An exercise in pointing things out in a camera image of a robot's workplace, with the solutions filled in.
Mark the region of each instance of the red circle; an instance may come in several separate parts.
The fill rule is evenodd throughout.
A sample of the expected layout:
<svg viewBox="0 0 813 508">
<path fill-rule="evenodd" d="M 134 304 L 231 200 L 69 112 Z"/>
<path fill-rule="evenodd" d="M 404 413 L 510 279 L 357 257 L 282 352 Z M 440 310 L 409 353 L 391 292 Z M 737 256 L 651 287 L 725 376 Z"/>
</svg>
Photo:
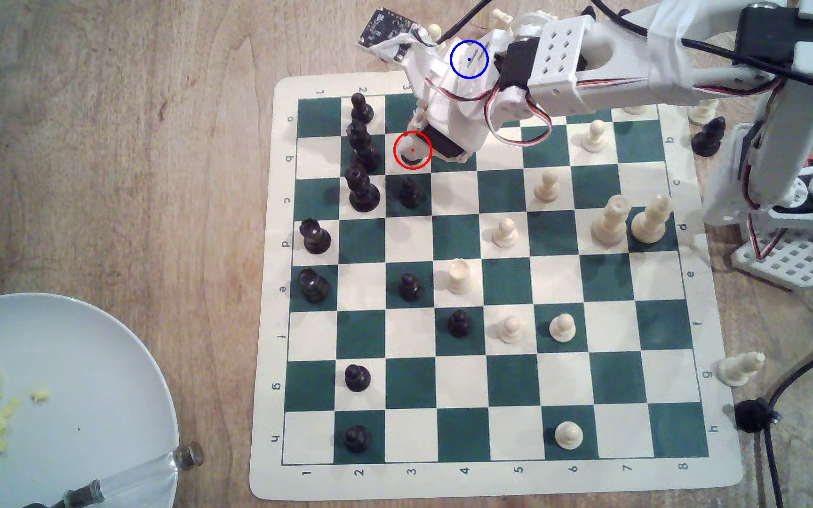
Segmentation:
<svg viewBox="0 0 813 508">
<path fill-rule="evenodd" d="M 400 143 L 400 140 L 403 139 L 403 137 L 405 135 L 407 135 L 407 134 L 419 134 L 419 135 L 421 135 L 421 136 L 423 136 L 425 138 L 425 143 L 428 143 L 428 158 L 425 159 L 425 162 L 423 162 L 421 165 L 419 165 L 417 167 L 409 167 L 409 166 L 405 165 L 404 163 L 402 163 L 400 161 L 400 157 L 398 157 L 398 143 Z M 408 130 L 407 132 L 402 133 L 401 135 L 398 136 L 398 138 L 396 140 L 394 140 L 394 160 L 397 161 L 397 163 L 399 165 L 401 165 L 401 167 L 407 168 L 409 170 L 415 170 L 415 169 L 419 169 L 421 167 L 424 167 L 426 164 L 428 164 L 432 160 L 432 140 L 429 139 L 427 135 L 425 135 L 425 134 L 423 134 L 423 133 L 421 133 L 421 132 L 419 132 L 417 130 Z"/>
</svg>

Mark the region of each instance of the black cable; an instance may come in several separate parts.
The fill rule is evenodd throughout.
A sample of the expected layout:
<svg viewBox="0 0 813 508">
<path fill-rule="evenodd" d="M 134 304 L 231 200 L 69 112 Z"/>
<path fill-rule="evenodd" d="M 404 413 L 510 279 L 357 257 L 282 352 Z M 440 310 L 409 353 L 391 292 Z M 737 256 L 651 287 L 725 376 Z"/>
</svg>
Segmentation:
<svg viewBox="0 0 813 508">
<path fill-rule="evenodd" d="M 479 11 L 485 8 L 485 6 L 491 4 L 491 0 L 481 0 L 478 4 L 472 7 L 466 16 L 460 19 L 454 26 L 452 26 L 448 31 L 444 32 L 441 37 L 435 42 L 435 44 L 440 44 L 445 40 L 450 39 L 451 37 L 457 35 L 457 32 L 460 31 L 461 28 L 466 26 L 466 24 L 472 19 L 475 18 L 475 15 L 479 14 Z"/>
<path fill-rule="evenodd" d="M 645 28 L 644 26 L 640 26 L 631 21 L 627 21 L 623 17 L 620 17 L 620 15 L 612 11 L 610 8 L 608 8 L 608 6 L 605 6 L 604 2 L 602 2 L 601 0 L 590 0 L 590 1 L 595 7 L 598 7 L 598 9 L 601 10 L 601 12 L 603 12 L 606 17 L 610 18 L 612 22 L 629 30 L 630 32 L 640 35 L 641 37 L 648 37 L 648 29 Z M 793 81 L 798 81 L 799 83 L 804 83 L 808 86 L 813 87 L 813 78 L 802 72 L 786 69 L 784 67 L 780 67 L 772 63 L 766 63 L 762 60 L 751 57 L 749 55 L 731 52 L 726 48 L 721 48 L 720 46 L 716 46 L 714 44 L 710 44 L 702 40 L 692 40 L 682 38 L 680 39 L 680 41 L 682 42 L 682 45 L 685 46 L 686 48 L 691 48 L 693 50 L 698 50 L 700 52 L 715 54 L 717 56 L 726 58 L 734 62 L 748 64 L 749 66 L 754 67 L 755 69 L 770 72 L 771 74 L 775 74 L 778 77 L 792 79 Z"/>
</svg>

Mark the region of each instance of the black pawn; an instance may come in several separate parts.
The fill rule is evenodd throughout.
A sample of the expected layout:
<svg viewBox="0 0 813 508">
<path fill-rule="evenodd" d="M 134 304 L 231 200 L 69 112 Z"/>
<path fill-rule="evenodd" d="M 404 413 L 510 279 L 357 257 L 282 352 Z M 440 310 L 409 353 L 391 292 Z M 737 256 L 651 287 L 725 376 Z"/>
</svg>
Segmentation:
<svg viewBox="0 0 813 508">
<path fill-rule="evenodd" d="M 354 164 L 347 168 L 344 173 L 347 180 L 347 187 L 351 191 L 351 206 L 357 212 L 371 212 L 381 201 L 381 192 L 374 183 L 370 182 L 366 170 L 362 166 Z"/>
<path fill-rule="evenodd" d="M 415 180 L 413 180 L 411 177 L 408 176 L 407 178 L 404 178 L 400 183 L 400 193 L 398 194 L 398 199 L 407 208 L 412 209 L 419 206 L 419 203 L 422 202 L 424 197 L 424 192 L 419 188 L 418 185 L 415 184 Z"/>
<path fill-rule="evenodd" d="M 372 434 L 362 425 L 354 425 L 344 431 L 344 445 L 355 454 L 361 454 L 372 446 Z"/>
<path fill-rule="evenodd" d="M 328 297 L 328 293 L 332 288 L 328 280 L 315 273 L 313 269 L 300 270 L 296 280 L 300 284 L 303 298 L 311 304 L 317 304 Z"/>
<path fill-rule="evenodd" d="M 363 391 L 372 382 L 372 375 L 362 365 L 350 364 L 344 369 L 344 382 L 351 391 Z"/>
<path fill-rule="evenodd" d="M 701 132 L 692 136 L 692 151 L 697 156 L 710 157 L 720 149 L 720 140 L 726 132 L 726 119 L 717 117 L 701 127 Z"/>
<path fill-rule="evenodd" d="M 407 301 L 407 302 L 415 302 L 419 299 L 419 296 L 422 296 L 422 283 L 419 282 L 419 279 L 415 277 L 415 275 L 411 273 L 404 273 L 400 276 L 400 286 L 398 287 L 400 295 Z"/>
<path fill-rule="evenodd" d="M 300 234 L 303 236 L 303 247 L 310 254 L 322 254 L 332 246 L 332 235 L 323 230 L 315 219 L 306 219 L 301 222 Z"/>
<path fill-rule="evenodd" d="M 366 97 L 361 93 L 354 93 L 351 97 L 351 103 L 353 104 L 353 110 L 351 111 L 352 119 L 367 124 L 375 118 L 375 111 L 372 110 L 371 106 L 366 104 Z"/>
<path fill-rule="evenodd" d="M 457 309 L 447 318 L 447 331 L 454 337 L 466 337 L 472 332 L 472 318 L 466 311 Z"/>
</svg>

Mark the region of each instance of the plate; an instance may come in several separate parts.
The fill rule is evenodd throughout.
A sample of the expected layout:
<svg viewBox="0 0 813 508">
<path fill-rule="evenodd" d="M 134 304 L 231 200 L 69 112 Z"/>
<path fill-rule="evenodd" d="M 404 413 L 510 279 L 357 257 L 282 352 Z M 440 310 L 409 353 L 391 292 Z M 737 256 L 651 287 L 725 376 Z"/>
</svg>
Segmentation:
<svg viewBox="0 0 813 508">
<path fill-rule="evenodd" d="M 0 406 L 22 402 L 0 454 L 0 507 L 59 501 L 69 489 L 178 445 L 175 404 L 152 355 L 95 306 L 57 294 L 0 296 Z M 30 401 L 48 388 L 51 398 Z M 169 508 L 176 477 L 98 506 Z"/>
</svg>

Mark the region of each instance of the wooden table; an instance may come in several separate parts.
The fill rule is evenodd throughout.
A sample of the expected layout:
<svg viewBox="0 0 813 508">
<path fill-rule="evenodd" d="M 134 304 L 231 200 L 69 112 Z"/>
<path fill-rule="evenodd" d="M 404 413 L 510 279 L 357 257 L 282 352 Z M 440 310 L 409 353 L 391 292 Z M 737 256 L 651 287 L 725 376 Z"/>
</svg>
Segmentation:
<svg viewBox="0 0 813 508">
<path fill-rule="evenodd" d="M 445 28 L 470 6 L 382 4 Z M 499 4 L 559 16 L 585 5 Z M 142 338 L 171 387 L 183 439 L 209 456 L 181 480 L 179 506 L 305 506 L 257 500 L 248 486 L 272 94 L 287 76 L 390 70 L 354 47 L 375 6 L 0 0 L 0 294 L 68 294 Z M 727 101 L 721 112 L 741 121 L 751 102 Z M 789 293 L 732 270 L 738 232 L 710 233 L 727 352 L 768 355 L 736 398 L 766 394 L 813 354 L 813 289 Z M 813 504 L 813 372 L 778 410 L 786 499 Z M 741 445 L 745 477 L 730 488 L 409 504 L 773 503 L 766 468 L 755 470 L 762 444 L 742 435 Z"/>
</svg>

